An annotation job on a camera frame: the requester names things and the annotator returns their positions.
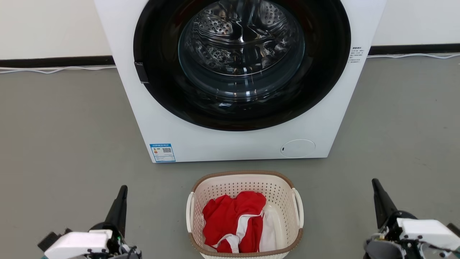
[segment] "white cable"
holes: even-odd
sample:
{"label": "white cable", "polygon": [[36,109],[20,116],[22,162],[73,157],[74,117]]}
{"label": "white cable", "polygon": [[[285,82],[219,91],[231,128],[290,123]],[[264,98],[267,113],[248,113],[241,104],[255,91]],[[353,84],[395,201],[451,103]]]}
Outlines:
{"label": "white cable", "polygon": [[14,73],[14,72],[22,72],[22,71],[29,71],[29,72],[37,72],[37,73],[42,73],[42,74],[52,74],[56,73],[65,69],[84,69],[84,70],[92,70],[92,71],[97,71],[97,70],[102,70],[102,69],[111,69],[111,68],[116,68],[116,66],[104,66],[104,67],[82,67],[82,66],[66,66],[62,68],[57,68],[53,71],[42,71],[38,69],[28,69],[28,68],[15,68],[11,70],[12,68],[7,68],[7,67],[0,67],[0,70],[9,70],[9,71],[2,71],[0,74],[7,74],[7,73]]}
{"label": "white cable", "polygon": [[458,57],[460,56],[459,54],[437,54],[437,55],[429,55],[429,54],[424,54],[424,53],[416,53],[416,54],[407,54],[407,55],[375,55],[375,56],[368,56],[368,59],[374,59],[374,58],[392,58],[392,59],[398,59],[398,58],[405,58],[405,57],[430,57],[430,58],[436,58],[436,59],[449,59],[453,57]]}
{"label": "white cable", "polygon": [[[375,58],[392,58],[392,59],[399,59],[399,58],[405,58],[405,57],[430,57],[430,58],[436,58],[436,59],[449,59],[453,57],[458,57],[460,56],[460,53],[458,54],[436,54],[436,55],[430,55],[430,54],[424,54],[424,53],[414,53],[414,54],[407,54],[407,55],[374,55],[374,56],[367,56],[368,59],[375,59]],[[42,74],[53,74],[62,70],[67,70],[67,69],[83,69],[83,70],[92,70],[92,71],[97,71],[97,70],[102,70],[102,69],[112,69],[116,68],[116,66],[105,66],[105,67],[82,67],[82,66],[67,66],[67,67],[62,67],[62,68],[56,68],[55,70],[46,72],[42,70],[49,70],[49,69],[54,69],[54,68],[42,68],[42,70],[39,69],[27,69],[27,68],[10,68],[10,67],[0,67],[0,70],[8,70],[8,71],[2,71],[0,74],[7,74],[7,73],[14,73],[14,72],[22,72],[22,71],[29,71],[29,72],[38,72]]]}

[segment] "red clothing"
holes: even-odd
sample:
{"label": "red clothing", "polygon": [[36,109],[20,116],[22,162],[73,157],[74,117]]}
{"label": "red clothing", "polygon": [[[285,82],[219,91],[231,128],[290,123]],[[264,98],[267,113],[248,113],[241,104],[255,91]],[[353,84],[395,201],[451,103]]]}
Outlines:
{"label": "red clothing", "polygon": [[266,198],[251,191],[235,199],[223,195],[210,200],[203,208],[206,225],[205,244],[221,253],[255,253],[259,251]]}

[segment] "black baseboard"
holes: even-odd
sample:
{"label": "black baseboard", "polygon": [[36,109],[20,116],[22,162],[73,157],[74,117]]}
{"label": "black baseboard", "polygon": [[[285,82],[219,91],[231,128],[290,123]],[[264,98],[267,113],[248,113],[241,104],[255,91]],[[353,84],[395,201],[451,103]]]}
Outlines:
{"label": "black baseboard", "polygon": [[456,53],[460,52],[460,43],[427,45],[372,46],[369,55],[394,55],[414,53]]}
{"label": "black baseboard", "polygon": [[34,68],[34,67],[65,67],[88,65],[115,65],[112,56],[64,57],[48,59],[6,59],[0,60],[0,67]]}
{"label": "black baseboard", "polygon": [[[431,45],[372,46],[369,55],[394,55],[413,53],[460,53],[460,43]],[[48,59],[0,60],[0,67],[34,68],[64,66],[115,65],[112,56],[65,57]]]}

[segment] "white wall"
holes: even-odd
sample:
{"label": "white wall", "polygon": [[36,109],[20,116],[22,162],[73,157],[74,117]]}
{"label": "white wall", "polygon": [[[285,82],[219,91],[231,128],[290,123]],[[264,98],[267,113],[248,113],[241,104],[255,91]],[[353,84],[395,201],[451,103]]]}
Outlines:
{"label": "white wall", "polygon": [[0,59],[111,55],[92,0],[0,0]]}
{"label": "white wall", "polygon": [[[388,0],[373,45],[460,43],[460,0]],[[93,0],[0,0],[0,59],[110,55]]]}

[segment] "white stripe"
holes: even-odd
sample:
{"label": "white stripe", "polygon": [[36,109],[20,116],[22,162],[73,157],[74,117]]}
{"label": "white stripe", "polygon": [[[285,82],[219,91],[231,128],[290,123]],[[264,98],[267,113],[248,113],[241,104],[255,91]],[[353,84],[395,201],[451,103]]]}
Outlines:
{"label": "white stripe", "polygon": [[243,237],[246,235],[247,231],[247,222],[249,221],[250,218],[252,217],[257,217],[261,216],[264,213],[264,211],[261,211],[259,215],[241,215],[240,218],[238,219],[238,226],[236,228],[236,235],[233,234],[226,234],[224,235],[217,244],[213,245],[214,248],[218,248],[220,246],[220,243],[222,240],[226,239],[227,242],[230,244],[232,253],[239,253],[238,245],[241,243],[241,240]]}

